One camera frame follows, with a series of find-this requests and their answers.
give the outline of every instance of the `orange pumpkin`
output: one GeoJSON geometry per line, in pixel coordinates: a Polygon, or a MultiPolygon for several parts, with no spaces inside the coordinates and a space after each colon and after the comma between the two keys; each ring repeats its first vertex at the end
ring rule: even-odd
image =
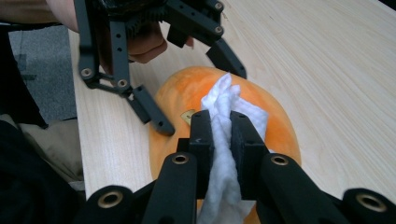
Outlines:
{"type": "MultiPolygon", "coordinates": [[[[170,76],[158,90],[155,100],[176,131],[174,135],[166,136],[149,128],[149,158],[154,179],[158,177],[165,157],[176,152],[178,138],[190,137],[190,125],[181,115],[190,110],[201,110],[201,99],[224,74],[224,71],[216,68],[189,67],[170,76]]],[[[232,85],[239,85],[243,99],[269,114],[263,139],[265,145],[301,164],[296,134],[279,102],[269,92],[241,77],[233,76],[232,85]]],[[[246,223],[258,222],[255,209],[252,211],[246,223]]]]}

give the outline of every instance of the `white cloth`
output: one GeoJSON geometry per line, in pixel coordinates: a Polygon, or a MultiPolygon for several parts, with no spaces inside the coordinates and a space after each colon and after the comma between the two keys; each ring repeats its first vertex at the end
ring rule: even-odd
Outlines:
{"type": "Polygon", "coordinates": [[[250,118],[260,137],[265,136],[268,114],[239,97],[240,87],[231,85],[232,76],[221,77],[201,103],[209,110],[214,140],[214,160],[209,186],[198,214],[199,224],[243,223],[254,202],[242,201],[235,161],[230,150],[231,110],[250,118]]]}

